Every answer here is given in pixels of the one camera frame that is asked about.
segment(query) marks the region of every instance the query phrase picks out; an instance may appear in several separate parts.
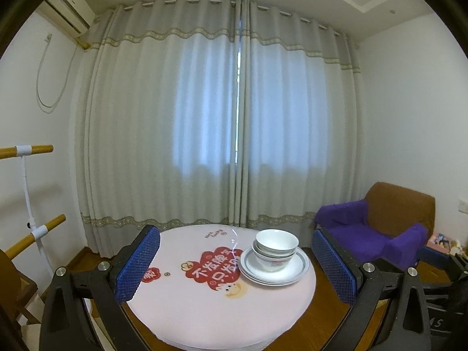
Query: stacked bowls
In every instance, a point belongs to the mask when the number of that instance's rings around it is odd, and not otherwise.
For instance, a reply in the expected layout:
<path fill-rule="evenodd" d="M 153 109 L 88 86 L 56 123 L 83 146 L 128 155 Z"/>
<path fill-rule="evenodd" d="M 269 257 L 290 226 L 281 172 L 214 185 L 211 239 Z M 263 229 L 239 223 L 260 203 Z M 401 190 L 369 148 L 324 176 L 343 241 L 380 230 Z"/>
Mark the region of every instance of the stacked bowls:
<path fill-rule="evenodd" d="M 296 254 L 299 240 L 292 233 L 263 230 L 257 233 L 252 249 L 262 269 L 269 272 L 283 269 Z"/>

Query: pink tablecloth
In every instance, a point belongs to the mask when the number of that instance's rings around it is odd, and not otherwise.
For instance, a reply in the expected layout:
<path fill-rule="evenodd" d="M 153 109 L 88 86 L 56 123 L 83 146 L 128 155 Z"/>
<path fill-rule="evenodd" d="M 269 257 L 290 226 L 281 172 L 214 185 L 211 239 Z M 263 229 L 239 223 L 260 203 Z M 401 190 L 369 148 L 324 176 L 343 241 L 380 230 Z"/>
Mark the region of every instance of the pink tablecloth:
<path fill-rule="evenodd" d="M 247 280 L 236 264 L 256 233 L 222 225 L 162 232 L 129 307 L 160 340 L 183 350 L 263 350 L 307 309 L 315 273 L 311 265 L 286 287 Z"/>

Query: wooden rod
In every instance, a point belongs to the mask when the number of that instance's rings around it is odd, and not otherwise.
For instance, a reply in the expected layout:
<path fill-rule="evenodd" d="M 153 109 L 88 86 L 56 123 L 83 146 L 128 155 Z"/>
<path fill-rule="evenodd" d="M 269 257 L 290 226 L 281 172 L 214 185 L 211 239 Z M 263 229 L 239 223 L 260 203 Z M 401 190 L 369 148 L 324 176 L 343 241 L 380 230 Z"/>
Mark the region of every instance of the wooden rod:
<path fill-rule="evenodd" d="M 65 222 L 65 219 L 66 219 L 65 215 L 61 214 L 58 217 L 52 219 L 50 222 L 47 222 L 45 226 L 47 227 L 48 232 L 52 231 L 59 224 Z M 25 236 L 23 239 L 18 241 L 11 248 L 6 250 L 5 253 L 9 257 L 9 259 L 12 260 L 35 241 L 36 239 L 34 238 L 34 235 L 30 233 L 29 235 Z"/>
<path fill-rule="evenodd" d="M 50 153 L 54 150 L 53 145 L 32 145 L 31 154 Z M 0 148 L 0 159 L 18 157 L 16 146 L 11 148 Z"/>

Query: red cartoon print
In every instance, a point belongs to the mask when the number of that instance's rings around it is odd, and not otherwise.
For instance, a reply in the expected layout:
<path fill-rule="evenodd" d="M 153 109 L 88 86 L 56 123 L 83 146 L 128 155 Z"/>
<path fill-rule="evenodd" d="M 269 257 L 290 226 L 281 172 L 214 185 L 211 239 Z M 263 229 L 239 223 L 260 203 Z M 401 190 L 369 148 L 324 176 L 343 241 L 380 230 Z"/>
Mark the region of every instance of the red cartoon print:
<path fill-rule="evenodd" d="M 157 280 L 161 277 L 161 273 L 159 272 L 158 268 L 148 268 L 148 270 L 144 273 L 141 282 L 151 282 Z"/>
<path fill-rule="evenodd" d="M 187 261 L 181 267 L 187 278 L 193 278 L 198 283 L 206 282 L 213 290 L 220 290 L 220 287 L 239 278 L 237 264 L 241 254 L 242 250 L 219 247 L 214 252 L 203 252 L 199 262 Z"/>

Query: purple blanket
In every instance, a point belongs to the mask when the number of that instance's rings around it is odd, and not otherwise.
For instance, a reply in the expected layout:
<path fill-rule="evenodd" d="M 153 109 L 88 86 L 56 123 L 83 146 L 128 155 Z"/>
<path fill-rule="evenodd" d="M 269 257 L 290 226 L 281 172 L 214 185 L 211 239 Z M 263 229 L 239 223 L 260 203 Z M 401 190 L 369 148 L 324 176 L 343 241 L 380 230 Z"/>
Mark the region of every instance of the purple blanket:
<path fill-rule="evenodd" d="M 384 235 L 367 224 L 368 203 L 356 202 L 322 206 L 314 222 L 325 227 L 340 246 L 349 250 L 359 262 L 384 257 L 402 270 L 416 263 L 418 248 L 425 245 L 428 230 L 413 224 L 395 238 Z"/>

